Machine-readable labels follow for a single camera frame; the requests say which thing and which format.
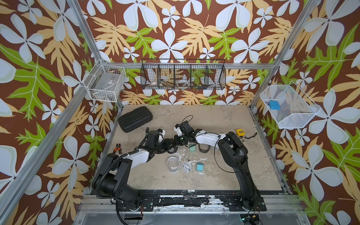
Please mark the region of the mint green charger plug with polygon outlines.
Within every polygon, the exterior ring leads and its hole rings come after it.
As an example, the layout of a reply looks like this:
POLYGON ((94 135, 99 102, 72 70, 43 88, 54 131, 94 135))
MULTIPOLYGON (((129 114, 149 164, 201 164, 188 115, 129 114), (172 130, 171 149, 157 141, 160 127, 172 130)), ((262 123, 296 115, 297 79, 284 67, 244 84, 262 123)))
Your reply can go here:
POLYGON ((196 151, 196 145, 191 145, 191 146, 189 147, 189 151, 190 151, 190 152, 195 152, 195 151, 196 151))

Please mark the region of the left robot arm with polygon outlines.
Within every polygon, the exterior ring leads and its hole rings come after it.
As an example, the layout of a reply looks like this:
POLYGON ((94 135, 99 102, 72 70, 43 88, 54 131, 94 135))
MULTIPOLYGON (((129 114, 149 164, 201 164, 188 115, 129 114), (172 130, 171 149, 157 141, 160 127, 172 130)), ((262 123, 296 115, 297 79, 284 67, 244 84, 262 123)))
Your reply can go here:
POLYGON ((175 141, 164 138, 162 129, 146 129, 145 137, 133 151, 106 156, 98 169, 92 183, 95 195, 99 199, 114 199, 137 209, 141 204, 141 194, 137 189, 128 185, 128 178, 132 168, 150 161, 156 154, 163 154, 175 150, 175 141))

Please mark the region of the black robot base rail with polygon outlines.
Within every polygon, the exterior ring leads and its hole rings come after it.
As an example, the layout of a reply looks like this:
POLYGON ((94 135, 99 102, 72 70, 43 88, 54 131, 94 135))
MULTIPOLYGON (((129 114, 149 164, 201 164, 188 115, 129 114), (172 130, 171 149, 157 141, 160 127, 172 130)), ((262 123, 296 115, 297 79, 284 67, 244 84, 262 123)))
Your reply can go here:
POLYGON ((200 209, 207 205, 223 206, 231 212, 267 211, 263 197, 256 193, 254 202, 239 190, 140 190, 137 212, 153 212, 156 207, 179 205, 200 209))

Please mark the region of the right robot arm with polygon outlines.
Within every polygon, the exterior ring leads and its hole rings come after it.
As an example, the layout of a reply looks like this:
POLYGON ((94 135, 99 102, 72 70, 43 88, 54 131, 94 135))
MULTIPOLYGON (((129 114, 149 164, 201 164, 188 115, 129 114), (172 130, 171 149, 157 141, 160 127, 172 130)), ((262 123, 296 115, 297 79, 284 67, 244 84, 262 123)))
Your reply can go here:
POLYGON ((206 144, 219 149, 224 162, 232 168, 240 186, 242 206, 249 211, 266 211, 264 199, 253 182, 248 166, 248 150, 243 142, 233 132, 217 134, 197 129, 193 133, 174 136, 174 146, 182 146, 188 143, 206 144))

